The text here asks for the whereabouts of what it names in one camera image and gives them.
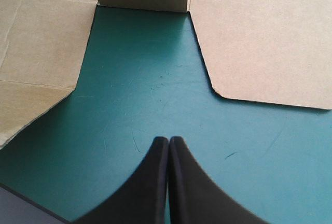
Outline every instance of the open cardboard box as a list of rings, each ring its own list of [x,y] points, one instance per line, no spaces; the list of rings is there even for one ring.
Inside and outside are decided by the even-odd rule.
[[[332,0],[98,1],[190,10],[223,97],[332,108]],[[0,0],[0,148],[75,89],[97,3]]]

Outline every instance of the black line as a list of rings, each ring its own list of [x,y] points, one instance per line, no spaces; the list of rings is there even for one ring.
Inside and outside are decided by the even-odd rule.
[[[22,194],[14,191],[13,189],[7,187],[6,185],[0,183],[0,188],[3,188],[4,190],[7,190],[8,192],[12,193],[13,195],[17,196],[18,198],[24,200],[25,202],[33,205],[34,207],[38,208],[39,210],[43,211],[44,213],[52,216],[53,218],[57,219],[58,221],[61,221],[64,224],[69,224],[70,222],[64,218],[62,218],[61,216],[57,215],[56,213],[53,213],[52,211],[44,208],[43,206],[39,205],[38,203],[32,201],[31,199],[23,196]]]

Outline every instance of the teal surface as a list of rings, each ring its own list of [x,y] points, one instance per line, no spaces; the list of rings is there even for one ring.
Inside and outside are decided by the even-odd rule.
[[[73,220],[157,135],[261,218],[332,223],[332,112],[216,95],[187,14],[98,7],[76,91],[0,151],[0,182]]]

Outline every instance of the gray surface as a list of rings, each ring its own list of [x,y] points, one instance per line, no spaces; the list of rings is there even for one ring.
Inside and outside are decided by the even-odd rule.
[[[1,224],[62,224],[39,208],[0,188]]]

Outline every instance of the black object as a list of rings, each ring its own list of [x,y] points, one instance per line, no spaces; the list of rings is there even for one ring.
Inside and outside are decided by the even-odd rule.
[[[156,137],[129,179],[74,224],[164,224],[168,140]]]
[[[169,202],[172,224],[266,223],[212,182],[181,137],[170,141]]]

